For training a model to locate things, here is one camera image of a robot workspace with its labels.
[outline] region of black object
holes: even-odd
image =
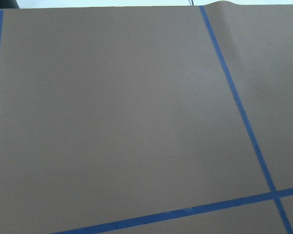
[[[0,9],[3,8],[19,8],[16,0],[0,0]]]

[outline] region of white surface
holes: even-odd
[[[17,0],[20,8],[90,7],[90,6],[186,6],[190,0]],[[206,5],[214,0],[194,0],[194,5]],[[236,4],[293,4],[293,0],[231,0]]]

